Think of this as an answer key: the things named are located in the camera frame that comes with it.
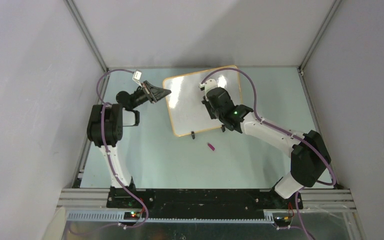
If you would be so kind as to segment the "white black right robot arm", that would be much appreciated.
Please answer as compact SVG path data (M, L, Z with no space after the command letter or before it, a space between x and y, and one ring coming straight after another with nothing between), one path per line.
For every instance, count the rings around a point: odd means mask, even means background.
M260 139L290 158L289 173L274 185L275 192L270 196L275 208L284 209L295 192L313 187L322 173L331 169L331 158L318 132L292 132L269 121L258 120L252 108L234 104L222 87L201 85L200 90L204 92L202 104L211 119L219 120L229 131Z

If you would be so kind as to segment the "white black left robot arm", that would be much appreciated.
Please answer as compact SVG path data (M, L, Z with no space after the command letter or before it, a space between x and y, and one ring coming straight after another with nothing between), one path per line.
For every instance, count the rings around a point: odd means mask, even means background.
M138 202L134 180L126 160L119 155L118 142L122 140L124 129L140 124L140 112L136 110L147 102L155 104L172 93L171 90L157 87L144 81L138 88L128 93L120 91L116 103L95 104L91 108L86 134L88 140L99 148L108 167L111 187L123 190L118 201L125 208L133 208Z

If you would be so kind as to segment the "magenta marker cap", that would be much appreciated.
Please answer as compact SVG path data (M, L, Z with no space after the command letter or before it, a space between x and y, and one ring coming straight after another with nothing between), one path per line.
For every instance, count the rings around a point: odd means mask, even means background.
M211 143L207 143L207 146L212 150L215 151L215 147Z

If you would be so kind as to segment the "yellow framed whiteboard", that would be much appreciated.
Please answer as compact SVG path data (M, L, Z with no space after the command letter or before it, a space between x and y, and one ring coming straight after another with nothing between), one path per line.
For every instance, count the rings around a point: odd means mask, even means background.
M183 137L206 132L222 127L217 119L212 119L202 103L205 91L200 90L202 80L209 82L215 80L216 86L227 90L233 102L241 104L242 91L240 73L232 70L235 65L228 65L228 70L214 72L217 69L206 69L178 76L168 77L163 80L164 89L170 90L165 99L173 134Z

